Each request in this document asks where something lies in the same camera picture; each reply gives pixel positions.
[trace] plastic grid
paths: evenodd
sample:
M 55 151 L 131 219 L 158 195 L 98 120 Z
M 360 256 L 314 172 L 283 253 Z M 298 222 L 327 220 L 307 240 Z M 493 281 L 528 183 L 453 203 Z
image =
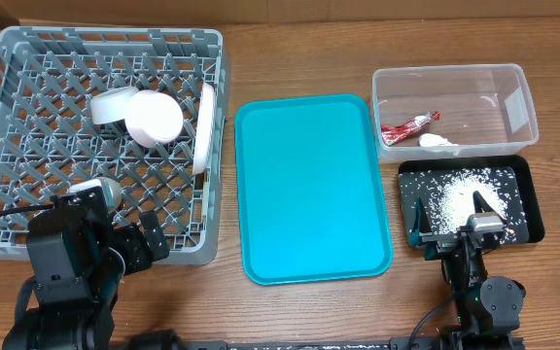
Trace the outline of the plastic grid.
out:
M 216 129 L 207 172 L 193 176 L 202 82 L 216 89 Z M 95 127 L 89 101 L 124 86 L 175 98 L 186 118 L 181 136 L 146 149 L 122 123 Z M 228 58 L 217 31 L 8 28 L 0 35 L 0 210 L 110 177 L 122 186 L 117 226 L 139 224 L 139 212 L 155 210 L 172 244 L 166 263 L 209 263 L 217 251 L 227 106 Z M 27 259 L 31 216 L 0 218 L 0 259 Z

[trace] teal tray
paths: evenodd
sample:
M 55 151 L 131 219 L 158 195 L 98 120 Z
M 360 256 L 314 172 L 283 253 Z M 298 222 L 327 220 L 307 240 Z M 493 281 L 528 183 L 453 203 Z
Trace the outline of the teal tray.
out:
M 393 247 L 370 116 L 352 94 L 252 102 L 235 118 L 243 268 L 256 283 L 382 274 Z

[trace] red candy wrapper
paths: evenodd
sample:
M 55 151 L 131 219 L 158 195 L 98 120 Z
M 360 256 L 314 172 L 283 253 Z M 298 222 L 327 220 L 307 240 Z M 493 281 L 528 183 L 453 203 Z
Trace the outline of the red candy wrapper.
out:
M 433 121 L 439 121 L 439 112 L 428 112 L 424 116 L 414 117 L 401 126 L 382 126 L 381 137 L 386 146 L 392 146 L 404 140 L 407 136 L 420 131 L 425 125 Z

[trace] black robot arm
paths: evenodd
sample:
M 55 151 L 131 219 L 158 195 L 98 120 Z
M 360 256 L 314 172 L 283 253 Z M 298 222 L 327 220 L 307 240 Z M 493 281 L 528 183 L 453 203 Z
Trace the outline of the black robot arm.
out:
M 101 187 L 52 201 L 28 225 L 35 276 L 21 288 L 3 349 L 107 349 L 121 278 L 169 254 L 157 214 L 140 215 L 142 233 L 135 224 L 113 228 Z M 39 306 L 26 310 L 32 292 Z
M 475 214 L 450 234 L 432 234 L 425 208 L 416 202 L 410 241 L 425 246 L 425 260 L 441 260 L 444 280 L 450 285 L 459 325 L 440 330 L 431 342 L 439 350 L 518 350 L 521 339 L 510 333 L 520 327 L 524 287 L 506 277 L 489 277 L 483 251 L 500 246 L 506 225 L 478 192 L 473 194 Z

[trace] plastic tray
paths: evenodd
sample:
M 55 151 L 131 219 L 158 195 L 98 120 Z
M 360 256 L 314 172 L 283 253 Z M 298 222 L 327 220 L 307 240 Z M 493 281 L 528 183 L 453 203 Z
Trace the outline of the plastic tray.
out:
M 512 155 L 540 137 L 531 91 L 517 64 L 380 69 L 372 110 L 381 161 Z M 427 112 L 441 118 L 422 132 L 459 146 L 420 147 L 418 135 L 387 146 L 381 125 L 398 126 Z
M 43 203 L 107 176 L 123 187 L 116 225 L 155 210 L 172 245 L 162 263 L 204 264 L 217 252 L 220 164 L 228 111 L 228 57 L 207 29 L 11 27 L 0 35 L 0 210 Z M 192 175 L 202 82 L 216 89 L 211 157 Z M 137 86 L 174 97 L 186 117 L 175 141 L 139 147 L 118 124 L 95 128 L 89 101 Z M 26 260 L 31 215 L 0 218 L 0 259 Z
M 402 201 L 402 214 L 407 242 L 409 244 L 409 231 L 414 221 L 414 203 L 416 195 L 420 194 L 426 204 L 426 212 L 430 217 L 432 229 L 437 220 L 432 220 L 429 200 L 434 198 L 438 201 L 436 194 L 437 186 L 442 186 L 442 177 L 460 170 L 478 171 L 483 178 L 494 179 L 498 183 L 498 197 L 508 202 L 505 212 L 507 226 L 513 229 L 513 234 L 506 235 L 504 244 L 537 243 L 545 236 L 542 213 L 535 194 L 531 169 L 526 160 L 521 156 L 501 157 L 469 157 L 440 160 L 413 160 L 406 161 L 399 167 L 399 186 Z M 497 208 L 495 203 L 488 204 Z
M 373 276 L 393 260 L 368 107 L 340 94 L 235 117 L 243 267 L 263 285 Z

